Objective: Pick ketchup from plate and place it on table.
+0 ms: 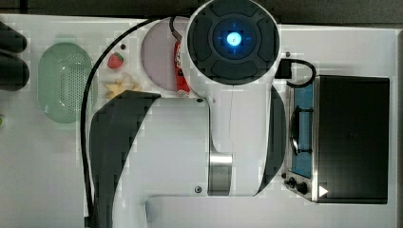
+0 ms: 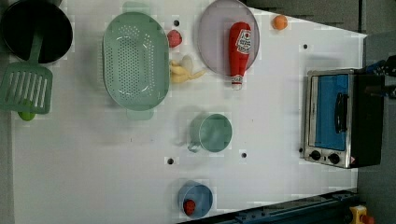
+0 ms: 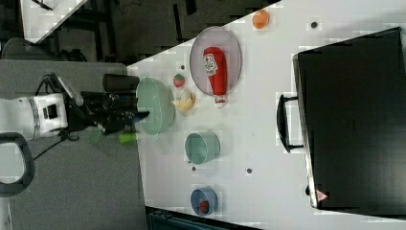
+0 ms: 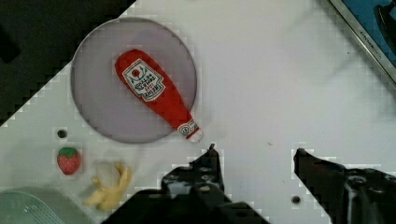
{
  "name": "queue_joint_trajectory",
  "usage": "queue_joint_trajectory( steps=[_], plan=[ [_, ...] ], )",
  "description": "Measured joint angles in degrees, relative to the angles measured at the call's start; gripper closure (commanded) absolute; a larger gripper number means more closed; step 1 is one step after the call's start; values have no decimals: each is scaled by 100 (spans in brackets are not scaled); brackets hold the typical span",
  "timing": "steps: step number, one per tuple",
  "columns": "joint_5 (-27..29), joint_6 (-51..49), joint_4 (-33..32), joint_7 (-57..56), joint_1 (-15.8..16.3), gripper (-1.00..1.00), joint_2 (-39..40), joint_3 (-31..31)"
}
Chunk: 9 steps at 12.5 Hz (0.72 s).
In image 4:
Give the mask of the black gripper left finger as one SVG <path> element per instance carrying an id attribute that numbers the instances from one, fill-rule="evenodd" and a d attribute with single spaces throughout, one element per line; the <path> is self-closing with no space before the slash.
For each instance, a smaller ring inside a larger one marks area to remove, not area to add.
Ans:
<path id="1" fill-rule="evenodd" d="M 247 203 L 226 196 L 219 153 L 179 166 L 159 189 L 138 191 L 102 224 L 270 224 Z"/>

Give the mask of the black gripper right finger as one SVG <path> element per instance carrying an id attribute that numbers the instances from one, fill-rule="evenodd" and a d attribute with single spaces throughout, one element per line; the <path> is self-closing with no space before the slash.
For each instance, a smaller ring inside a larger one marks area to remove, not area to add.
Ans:
<path id="1" fill-rule="evenodd" d="M 396 224 L 396 177 L 373 168 L 346 168 L 299 148 L 294 173 L 332 224 Z"/>

